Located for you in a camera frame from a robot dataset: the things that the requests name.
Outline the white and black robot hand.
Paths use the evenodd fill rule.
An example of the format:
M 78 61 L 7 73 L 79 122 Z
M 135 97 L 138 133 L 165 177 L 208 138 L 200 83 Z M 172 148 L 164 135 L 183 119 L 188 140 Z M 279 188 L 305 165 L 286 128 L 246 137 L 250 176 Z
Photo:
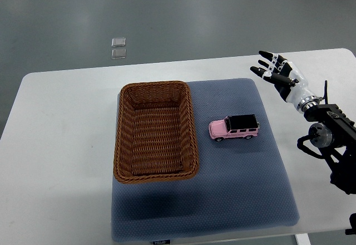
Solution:
M 309 90 L 307 79 L 293 62 L 278 53 L 259 51 L 259 55 L 266 61 L 259 60 L 260 66 L 252 66 L 250 70 L 273 84 L 285 102 L 293 104 L 300 113 L 320 104 L 321 98 Z

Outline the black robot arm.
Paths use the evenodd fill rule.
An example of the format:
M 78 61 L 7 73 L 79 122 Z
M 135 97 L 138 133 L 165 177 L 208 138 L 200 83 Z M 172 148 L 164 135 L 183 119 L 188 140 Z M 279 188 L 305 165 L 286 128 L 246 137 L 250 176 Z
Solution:
M 304 117 L 313 125 L 298 139 L 298 149 L 325 160 L 332 171 L 330 183 L 346 194 L 355 194 L 355 122 L 336 104 L 309 107 Z

